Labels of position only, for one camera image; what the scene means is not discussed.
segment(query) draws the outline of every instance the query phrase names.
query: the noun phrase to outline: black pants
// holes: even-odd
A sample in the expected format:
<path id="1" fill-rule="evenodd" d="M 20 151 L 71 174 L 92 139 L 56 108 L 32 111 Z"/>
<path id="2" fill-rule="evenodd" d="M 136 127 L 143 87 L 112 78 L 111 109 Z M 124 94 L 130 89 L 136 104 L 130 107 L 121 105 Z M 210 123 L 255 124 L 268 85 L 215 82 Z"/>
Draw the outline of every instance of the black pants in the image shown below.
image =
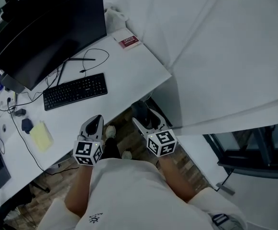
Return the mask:
<path id="1" fill-rule="evenodd" d="M 109 138 L 105 143 L 105 151 L 101 156 L 101 159 L 116 158 L 121 159 L 121 155 L 116 144 L 115 139 Z"/>

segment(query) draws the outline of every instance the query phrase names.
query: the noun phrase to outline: white shirt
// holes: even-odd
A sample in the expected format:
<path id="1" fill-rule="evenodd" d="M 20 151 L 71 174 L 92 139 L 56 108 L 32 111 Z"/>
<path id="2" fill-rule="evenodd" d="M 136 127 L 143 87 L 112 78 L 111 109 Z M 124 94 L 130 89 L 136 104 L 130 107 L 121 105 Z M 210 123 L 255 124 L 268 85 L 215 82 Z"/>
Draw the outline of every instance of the white shirt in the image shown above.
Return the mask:
<path id="1" fill-rule="evenodd" d="M 187 204 L 151 163 L 104 159 L 93 168 L 85 215 L 80 219 L 62 200 L 55 199 L 38 229 L 213 230 L 208 213 L 231 215 L 246 229 L 240 210 L 211 188 Z"/>

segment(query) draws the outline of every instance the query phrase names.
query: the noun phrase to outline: yellow sticky note pad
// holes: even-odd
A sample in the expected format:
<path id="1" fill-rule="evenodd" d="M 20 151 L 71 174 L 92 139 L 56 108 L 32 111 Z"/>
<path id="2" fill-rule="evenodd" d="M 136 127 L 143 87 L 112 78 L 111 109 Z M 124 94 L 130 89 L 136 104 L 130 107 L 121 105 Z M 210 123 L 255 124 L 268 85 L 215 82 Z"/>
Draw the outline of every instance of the yellow sticky note pad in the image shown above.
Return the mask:
<path id="1" fill-rule="evenodd" d="M 46 151 L 54 142 L 51 134 L 45 126 L 45 123 L 43 122 L 38 123 L 32 128 L 30 136 L 40 151 Z"/>

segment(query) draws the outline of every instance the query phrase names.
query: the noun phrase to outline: shoe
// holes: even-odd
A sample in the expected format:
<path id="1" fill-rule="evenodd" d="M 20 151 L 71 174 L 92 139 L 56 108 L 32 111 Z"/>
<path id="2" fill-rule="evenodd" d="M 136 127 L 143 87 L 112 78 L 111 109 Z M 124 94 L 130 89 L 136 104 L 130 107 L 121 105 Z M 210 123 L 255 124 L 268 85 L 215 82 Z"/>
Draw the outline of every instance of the shoe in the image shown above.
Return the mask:
<path id="1" fill-rule="evenodd" d="M 122 159 L 132 159 L 133 156 L 130 151 L 124 151 L 122 154 Z"/>
<path id="2" fill-rule="evenodd" d="M 106 129 L 106 138 L 109 139 L 109 138 L 115 138 L 115 127 L 112 126 L 112 125 L 109 125 Z"/>

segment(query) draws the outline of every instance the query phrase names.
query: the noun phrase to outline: white sleeve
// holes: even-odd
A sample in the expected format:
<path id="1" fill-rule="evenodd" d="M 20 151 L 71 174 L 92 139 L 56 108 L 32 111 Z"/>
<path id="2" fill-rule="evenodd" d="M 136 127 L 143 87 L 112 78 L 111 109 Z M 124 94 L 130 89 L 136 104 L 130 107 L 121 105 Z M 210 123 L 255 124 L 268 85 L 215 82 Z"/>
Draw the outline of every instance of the white sleeve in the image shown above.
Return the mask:
<path id="1" fill-rule="evenodd" d="M 74 230 L 80 217 L 69 211 L 61 199 L 54 199 L 38 230 Z"/>
<path id="2" fill-rule="evenodd" d="M 226 214 L 232 216 L 238 220 L 243 229 L 247 229 L 245 216 L 240 209 L 210 187 L 201 190 L 189 201 L 189 204 L 210 215 Z"/>

